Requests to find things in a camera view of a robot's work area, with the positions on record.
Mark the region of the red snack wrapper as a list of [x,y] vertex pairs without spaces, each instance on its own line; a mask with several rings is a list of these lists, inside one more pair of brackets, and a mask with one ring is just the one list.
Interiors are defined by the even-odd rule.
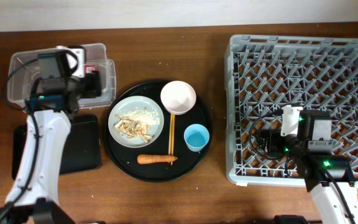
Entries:
[[93,73],[98,71],[98,67],[96,65],[85,65],[85,73]]

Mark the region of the grey plate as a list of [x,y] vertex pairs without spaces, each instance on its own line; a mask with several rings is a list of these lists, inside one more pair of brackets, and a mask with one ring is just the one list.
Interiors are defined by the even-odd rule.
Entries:
[[[115,118],[115,115],[117,114],[120,117],[122,117],[121,115],[123,113],[132,110],[156,111],[159,114],[161,118],[160,124],[151,126],[151,129],[147,131],[147,134],[152,136],[152,139],[149,143],[143,142],[141,138],[128,139],[126,135],[121,136],[113,129],[114,124],[117,123],[117,119]],[[111,137],[118,144],[129,148],[140,148],[151,144],[161,134],[163,126],[164,126],[164,115],[161,107],[154,100],[147,98],[145,96],[130,96],[119,101],[115,106],[113,106],[108,117],[108,131]]]

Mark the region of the pile of peanut shells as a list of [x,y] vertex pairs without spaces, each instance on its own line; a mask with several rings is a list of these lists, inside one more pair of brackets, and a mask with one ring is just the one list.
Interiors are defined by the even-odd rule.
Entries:
[[114,124],[113,129],[121,136],[126,135],[128,139],[141,138],[145,143],[151,141],[152,136],[147,134],[147,131],[151,129],[151,125],[142,121],[123,118],[117,114],[115,118],[117,119],[117,123]]

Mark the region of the pile of white rice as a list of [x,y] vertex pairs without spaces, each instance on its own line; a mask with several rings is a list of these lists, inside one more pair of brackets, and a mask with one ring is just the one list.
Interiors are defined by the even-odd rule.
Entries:
[[146,110],[132,110],[127,111],[121,115],[123,118],[128,118],[133,121],[142,122],[148,125],[159,125],[161,118],[156,111]]

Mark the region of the blue cup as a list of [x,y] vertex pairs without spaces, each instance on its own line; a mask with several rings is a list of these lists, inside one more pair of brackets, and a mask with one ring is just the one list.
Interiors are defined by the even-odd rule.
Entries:
[[210,140],[208,129],[201,124],[188,126],[183,137],[188,149],[193,152],[200,152]]

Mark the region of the wooden chopstick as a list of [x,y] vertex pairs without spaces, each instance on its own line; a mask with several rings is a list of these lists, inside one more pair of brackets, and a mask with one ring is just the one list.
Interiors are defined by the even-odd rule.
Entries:
[[168,135],[168,155],[169,156],[171,156],[171,145],[172,145],[172,121],[173,121],[173,115],[170,114],[169,135]]
[[172,121],[172,145],[171,145],[171,156],[173,156],[174,152],[174,140],[175,140],[175,114],[173,115],[173,121]]

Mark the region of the pink bowl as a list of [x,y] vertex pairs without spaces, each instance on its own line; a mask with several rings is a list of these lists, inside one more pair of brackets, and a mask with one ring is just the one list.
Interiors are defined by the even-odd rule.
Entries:
[[194,107],[197,99],[194,88],[183,81],[168,82],[160,92],[164,108],[171,114],[182,115]]

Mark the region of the orange carrot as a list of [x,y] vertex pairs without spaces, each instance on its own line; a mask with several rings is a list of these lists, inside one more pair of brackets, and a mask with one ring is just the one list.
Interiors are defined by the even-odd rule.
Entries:
[[178,158],[171,155],[150,155],[150,154],[141,154],[137,157],[137,162],[139,164],[154,164],[162,162],[175,162]]

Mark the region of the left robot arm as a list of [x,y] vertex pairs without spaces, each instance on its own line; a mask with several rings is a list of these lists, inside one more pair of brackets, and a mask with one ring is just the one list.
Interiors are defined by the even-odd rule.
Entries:
[[63,148],[81,97],[101,95],[98,72],[85,70],[86,50],[81,45],[58,46],[38,54],[8,74],[38,63],[22,110],[27,113],[27,136],[14,185],[0,208],[0,223],[73,223],[58,202],[58,178]]

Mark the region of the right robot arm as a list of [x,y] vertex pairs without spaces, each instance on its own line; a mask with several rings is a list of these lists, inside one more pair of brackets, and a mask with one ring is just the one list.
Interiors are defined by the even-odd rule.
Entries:
[[296,165],[323,223],[358,223],[356,179],[350,161],[334,155],[332,119],[328,112],[285,105],[271,113],[279,129],[249,130],[251,149],[266,160]]

